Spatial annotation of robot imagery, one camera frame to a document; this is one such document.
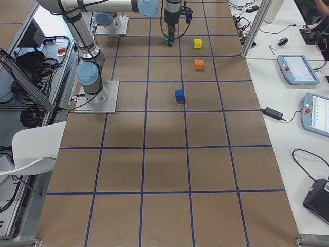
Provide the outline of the blue wooden block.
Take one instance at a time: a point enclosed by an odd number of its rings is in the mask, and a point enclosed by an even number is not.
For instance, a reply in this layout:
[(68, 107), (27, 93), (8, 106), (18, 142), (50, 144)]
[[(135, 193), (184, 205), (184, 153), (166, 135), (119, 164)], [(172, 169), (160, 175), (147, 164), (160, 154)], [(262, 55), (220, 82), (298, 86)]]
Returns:
[(175, 90), (175, 100), (177, 102), (184, 102), (185, 100), (185, 93), (183, 89), (176, 89)]

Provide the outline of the black power adapter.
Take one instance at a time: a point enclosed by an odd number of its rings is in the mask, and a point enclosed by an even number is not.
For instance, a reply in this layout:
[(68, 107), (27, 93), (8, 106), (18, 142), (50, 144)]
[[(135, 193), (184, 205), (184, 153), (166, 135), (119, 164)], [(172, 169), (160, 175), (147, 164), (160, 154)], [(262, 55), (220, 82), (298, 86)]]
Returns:
[(283, 117), (283, 113), (272, 109), (270, 107), (266, 107), (266, 108), (261, 108), (261, 111), (264, 115), (269, 116), (275, 120), (281, 120)]

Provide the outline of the orange wooden block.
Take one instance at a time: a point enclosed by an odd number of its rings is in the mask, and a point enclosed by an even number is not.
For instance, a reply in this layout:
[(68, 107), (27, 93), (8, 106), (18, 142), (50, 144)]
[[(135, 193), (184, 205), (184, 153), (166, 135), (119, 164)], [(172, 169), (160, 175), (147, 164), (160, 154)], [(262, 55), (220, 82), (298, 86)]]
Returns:
[(195, 59), (194, 69), (196, 71), (202, 71), (203, 65), (204, 65), (203, 59)]

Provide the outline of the black computer mouse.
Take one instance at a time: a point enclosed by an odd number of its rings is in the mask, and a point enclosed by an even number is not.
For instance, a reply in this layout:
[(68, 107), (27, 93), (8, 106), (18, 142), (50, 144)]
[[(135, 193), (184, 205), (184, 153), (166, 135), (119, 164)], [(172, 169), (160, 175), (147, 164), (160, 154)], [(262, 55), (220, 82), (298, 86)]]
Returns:
[(288, 38), (287, 37), (283, 37), (283, 38), (280, 38), (277, 42), (278, 46), (283, 46), (285, 45), (286, 43), (288, 42)]

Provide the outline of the black laptop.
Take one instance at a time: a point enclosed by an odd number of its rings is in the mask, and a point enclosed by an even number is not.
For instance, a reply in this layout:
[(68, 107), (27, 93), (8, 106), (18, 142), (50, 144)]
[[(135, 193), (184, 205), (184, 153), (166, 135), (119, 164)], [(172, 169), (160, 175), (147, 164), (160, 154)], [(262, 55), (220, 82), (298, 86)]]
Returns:
[(315, 180), (306, 195), (303, 206), (328, 224), (328, 180)]

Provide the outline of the yellow wooden block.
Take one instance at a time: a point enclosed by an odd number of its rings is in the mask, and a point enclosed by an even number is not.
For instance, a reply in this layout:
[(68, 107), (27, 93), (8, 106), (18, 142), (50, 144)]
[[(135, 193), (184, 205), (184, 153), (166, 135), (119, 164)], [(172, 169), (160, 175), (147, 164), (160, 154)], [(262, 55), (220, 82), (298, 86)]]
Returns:
[(193, 41), (194, 49), (201, 49), (202, 47), (202, 39), (194, 39)]

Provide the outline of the white plastic chair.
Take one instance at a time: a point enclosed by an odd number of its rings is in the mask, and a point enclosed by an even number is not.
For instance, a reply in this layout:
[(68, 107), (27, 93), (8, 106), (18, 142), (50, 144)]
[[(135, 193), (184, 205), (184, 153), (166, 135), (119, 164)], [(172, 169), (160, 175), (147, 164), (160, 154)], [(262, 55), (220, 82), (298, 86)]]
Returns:
[(66, 122), (25, 129), (12, 139), (13, 161), (1, 155), (1, 182), (10, 175), (43, 174), (54, 169)]

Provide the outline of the upper teach pendant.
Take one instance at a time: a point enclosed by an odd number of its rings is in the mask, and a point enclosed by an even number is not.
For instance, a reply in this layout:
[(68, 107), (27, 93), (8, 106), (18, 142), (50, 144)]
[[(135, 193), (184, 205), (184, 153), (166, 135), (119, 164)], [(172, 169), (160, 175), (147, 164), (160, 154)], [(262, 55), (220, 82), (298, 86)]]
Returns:
[(291, 85), (320, 83), (305, 55), (278, 55), (277, 63), (283, 77)]

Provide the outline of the teach pendant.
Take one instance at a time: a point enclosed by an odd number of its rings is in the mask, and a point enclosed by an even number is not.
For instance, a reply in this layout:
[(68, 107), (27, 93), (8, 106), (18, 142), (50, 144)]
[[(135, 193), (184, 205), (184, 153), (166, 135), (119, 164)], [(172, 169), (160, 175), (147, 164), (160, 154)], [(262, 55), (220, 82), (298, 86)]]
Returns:
[(301, 121), (304, 129), (328, 136), (328, 97), (307, 93), (302, 100)]
[(320, 83), (305, 55), (278, 55), (277, 63), (283, 77), (291, 85)]

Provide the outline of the green wooden block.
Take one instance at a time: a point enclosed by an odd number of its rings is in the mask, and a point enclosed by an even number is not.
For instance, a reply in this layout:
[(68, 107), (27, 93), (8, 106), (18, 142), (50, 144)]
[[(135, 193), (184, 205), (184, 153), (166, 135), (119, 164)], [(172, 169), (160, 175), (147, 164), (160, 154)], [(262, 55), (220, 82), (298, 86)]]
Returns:
[(165, 46), (169, 46), (169, 40), (168, 40), (167, 37), (164, 37), (163, 43), (164, 43)]

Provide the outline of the lower teach pendant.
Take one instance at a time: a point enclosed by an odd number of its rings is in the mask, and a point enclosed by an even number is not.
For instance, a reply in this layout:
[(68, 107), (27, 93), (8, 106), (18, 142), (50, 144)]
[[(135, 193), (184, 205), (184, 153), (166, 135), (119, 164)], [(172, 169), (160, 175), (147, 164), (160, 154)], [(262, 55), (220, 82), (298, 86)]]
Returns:
[(304, 129), (328, 136), (328, 97), (307, 93), (302, 100), (301, 121)]

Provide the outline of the aluminium frame post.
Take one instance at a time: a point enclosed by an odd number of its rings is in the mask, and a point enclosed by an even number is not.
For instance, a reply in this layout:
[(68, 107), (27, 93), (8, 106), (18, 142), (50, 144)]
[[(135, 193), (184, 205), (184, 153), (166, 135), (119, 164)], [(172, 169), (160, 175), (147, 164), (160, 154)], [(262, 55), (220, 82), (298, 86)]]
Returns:
[(249, 31), (249, 34), (246, 36), (244, 45), (241, 50), (241, 57), (246, 58), (247, 54), (255, 40), (255, 37), (261, 27), (261, 24), (272, 4), (272, 0), (263, 0), (260, 4), (259, 10), (254, 18), (254, 21), (251, 25), (251, 29)]

